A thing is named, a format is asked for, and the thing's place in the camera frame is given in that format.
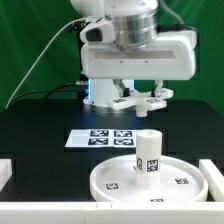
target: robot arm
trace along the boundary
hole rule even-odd
[[[158,32],[157,0],[71,1],[81,13],[95,16],[87,19],[89,24],[80,34],[85,43],[83,70],[97,86],[91,87],[95,99],[90,102],[98,102],[103,92],[107,97],[100,106],[114,110],[136,106],[137,116],[146,116],[148,110],[166,107],[164,99],[173,96],[171,90],[162,89],[163,80],[189,80],[194,75],[197,34],[193,30]],[[114,80],[131,79],[155,80],[159,85],[155,92],[142,94],[129,82],[130,94],[122,95],[123,83]],[[108,88],[115,83],[116,88]]]

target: black table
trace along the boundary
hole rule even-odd
[[[200,101],[170,101],[146,118],[134,112],[98,114],[75,100],[24,100],[0,115],[0,158],[13,176],[0,201],[88,201],[89,174],[100,162],[135,149],[69,151],[71,129],[157,129],[163,154],[198,165],[211,159],[224,172],[224,118]]]

